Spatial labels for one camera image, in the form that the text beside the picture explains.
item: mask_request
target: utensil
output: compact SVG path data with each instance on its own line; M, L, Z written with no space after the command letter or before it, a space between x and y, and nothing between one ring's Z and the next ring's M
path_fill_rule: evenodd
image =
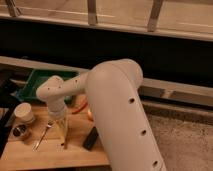
M41 141L43 140L44 136L46 135L47 131L52 127L53 122L52 121L48 121L45 130L43 131L41 138L39 139L39 141L37 141L37 143L34 145L33 150L37 150L39 145L41 144Z

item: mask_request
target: screw hole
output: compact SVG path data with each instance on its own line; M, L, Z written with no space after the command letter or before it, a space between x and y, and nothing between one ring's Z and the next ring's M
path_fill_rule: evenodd
M141 135L146 135L146 130L143 130L142 132L141 132Z
M134 98L129 99L129 103L130 103L130 104L132 104L132 103L134 103L134 102L135 102L135 99L134 99Z
M158 161L155 161L155 162L152 164L153 167L156 167L157 165L158 165Z

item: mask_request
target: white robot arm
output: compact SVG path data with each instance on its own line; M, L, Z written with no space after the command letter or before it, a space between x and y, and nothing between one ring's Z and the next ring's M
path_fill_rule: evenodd
M136 62L109 61L65 82L53 76L37 96L50 115L60 116L64 96L85 92L113 171L166 171L138 96L142 79Z

